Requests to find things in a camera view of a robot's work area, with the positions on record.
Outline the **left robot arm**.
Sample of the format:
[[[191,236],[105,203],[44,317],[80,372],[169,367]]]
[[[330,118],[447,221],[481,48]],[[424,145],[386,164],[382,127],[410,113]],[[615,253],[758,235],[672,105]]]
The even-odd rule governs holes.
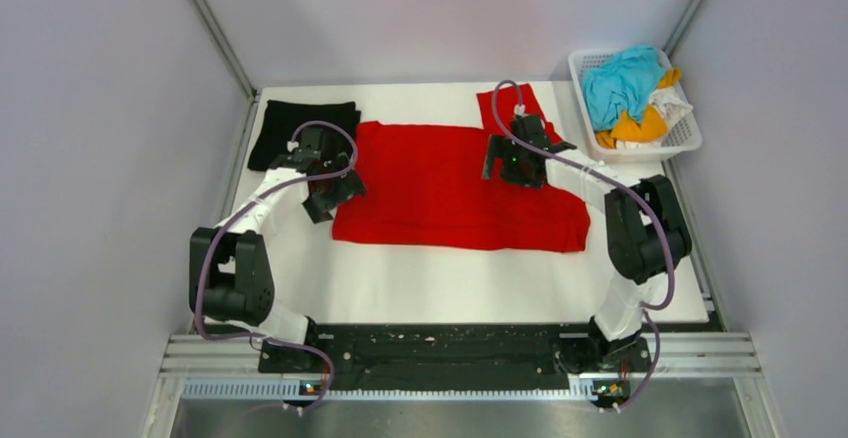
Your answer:
[[[325,121],[298,126],[285,153],[268,166],[257,188],[227,218],[196,229],[189,243],[189,294],[196,332],[218,342],[260,339],[282,348],[297,371],[319,361],[335,367],[320,350],[315,322],[275,295],[269,244],[286,218],[304,212],[315,224],[332,220],[341,204],[366,192],[355,169],[358,148],[342,127]]]

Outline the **red t shirt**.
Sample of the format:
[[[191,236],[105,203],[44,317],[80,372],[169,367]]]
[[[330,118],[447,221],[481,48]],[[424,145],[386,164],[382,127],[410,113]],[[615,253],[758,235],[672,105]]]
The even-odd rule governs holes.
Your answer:
[[[511,121],[522,99],[542,111],[530,84],[477,96],[479,127],[382,124],[357,127],[355,166],[366,186],[342,204],[335,240],[358,244],[443,246],[473,250],[582,252],[590,214],[575,195],[482,177],[495,120]]]

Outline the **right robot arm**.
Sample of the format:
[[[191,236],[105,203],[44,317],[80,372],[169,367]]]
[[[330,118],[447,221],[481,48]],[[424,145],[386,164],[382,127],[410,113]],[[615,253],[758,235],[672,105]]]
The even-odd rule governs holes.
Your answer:
[[[538,115],[516,116],[489,136],[482,176],[568,191],[603,214],[612,277],[586,337],[570,342],[561,365],[574,374],[618,367],[635,351],[647,312],[670,304],[673,274],[692,249],[669,179],[620,174],[573,144],[554,143]]]

